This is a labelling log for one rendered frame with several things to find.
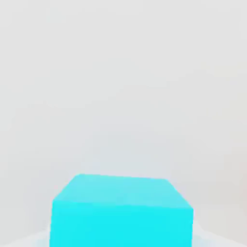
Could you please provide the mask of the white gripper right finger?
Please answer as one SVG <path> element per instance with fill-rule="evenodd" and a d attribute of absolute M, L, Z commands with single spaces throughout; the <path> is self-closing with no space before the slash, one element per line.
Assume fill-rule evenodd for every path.
<path fill-rule="evenodd" d="M 234 240 L 226 239 L 202 229 L 197 221 L 193 222 L 192 247 L 247 247 Z"/>

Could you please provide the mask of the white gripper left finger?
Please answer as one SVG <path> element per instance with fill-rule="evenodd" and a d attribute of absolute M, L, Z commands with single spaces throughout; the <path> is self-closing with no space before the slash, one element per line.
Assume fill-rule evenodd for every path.
<path fill-rule="evenodd" d="M 4 247 L 49 247 L 49 230 L 45 230 L 34 235 L 16 240 Z"/>

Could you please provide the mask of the small cyan cube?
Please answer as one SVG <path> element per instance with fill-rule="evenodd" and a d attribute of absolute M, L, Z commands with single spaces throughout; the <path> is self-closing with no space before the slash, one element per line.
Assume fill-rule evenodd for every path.
<path fill-rule="evenodd" d="M 192 247 L 192 229 L 166 179 L 80 174 L 53 200 L 49 247 Z"/>

